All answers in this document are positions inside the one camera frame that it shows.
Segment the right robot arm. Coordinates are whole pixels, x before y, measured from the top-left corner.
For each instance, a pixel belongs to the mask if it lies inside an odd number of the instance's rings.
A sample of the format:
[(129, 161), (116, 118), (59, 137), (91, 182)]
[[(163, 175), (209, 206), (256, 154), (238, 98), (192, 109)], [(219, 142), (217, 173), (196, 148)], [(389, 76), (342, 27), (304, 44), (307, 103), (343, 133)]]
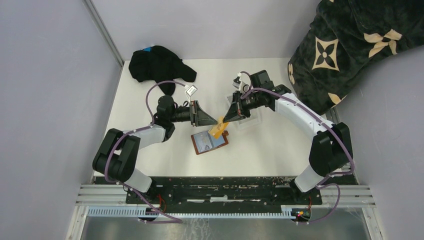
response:
[(239, 72), (232, 85), (236, 91), (223, 122), (236, 122), (251, 116), (251, 110), (266, 107), (289, 119), (311, 139), (308, 165), (290, 182), (289, 199), (302, 204), (309, 198), (309, 191), (322, 186), (329, 178), (350, 175), (343, 171), (345, 165), (353, 165), (353, 149), (350, 130), (346, 124), (333, 123), (303, 104), (283, 84), (274, 85), (266, 70), (249, 76), (250, 84), (241, 79)]

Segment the brown leather card holder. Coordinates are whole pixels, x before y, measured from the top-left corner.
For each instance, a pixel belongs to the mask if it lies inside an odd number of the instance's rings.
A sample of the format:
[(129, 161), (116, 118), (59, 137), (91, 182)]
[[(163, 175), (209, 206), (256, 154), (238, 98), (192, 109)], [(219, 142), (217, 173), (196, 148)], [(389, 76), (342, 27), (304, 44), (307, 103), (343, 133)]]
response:
[(191, 135), (194, 151), (196, 155), (201, 155), (229, 144), (227, 139), (229, 133), (224, 131), (221, 136), (215, 138), (208, 131), (199, 132)]

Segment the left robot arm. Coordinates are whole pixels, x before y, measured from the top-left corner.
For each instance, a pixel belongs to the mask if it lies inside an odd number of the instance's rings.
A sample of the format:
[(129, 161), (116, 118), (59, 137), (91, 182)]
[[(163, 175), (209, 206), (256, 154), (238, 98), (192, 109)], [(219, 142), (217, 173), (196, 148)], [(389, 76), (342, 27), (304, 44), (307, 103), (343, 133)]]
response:
[(212, 126), (218, 122), (207, 114), (196, 100), (177, 105), (170, 95), (157, 101), (156, 113), (149, 126), (124, 132), (109, 129), (92, 161), (94, 171), (106, 179), (125, 184), (138, 191), (138, 197), (149, 204), (156, 200), (158, 191), (154, 180), (136, 169), (139, 150), (169, 140), (175, 123), (189, 122), (194, 127)]

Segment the silver VIP credit card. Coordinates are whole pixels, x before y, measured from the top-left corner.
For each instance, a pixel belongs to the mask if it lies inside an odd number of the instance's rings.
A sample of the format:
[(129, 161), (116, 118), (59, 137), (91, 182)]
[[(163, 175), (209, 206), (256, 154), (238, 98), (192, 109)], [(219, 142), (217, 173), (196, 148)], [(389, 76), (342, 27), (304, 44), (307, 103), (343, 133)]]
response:
[(195, 134), (194, 140), (199, 153), (207, 152), (214, 147), (208, 132)]

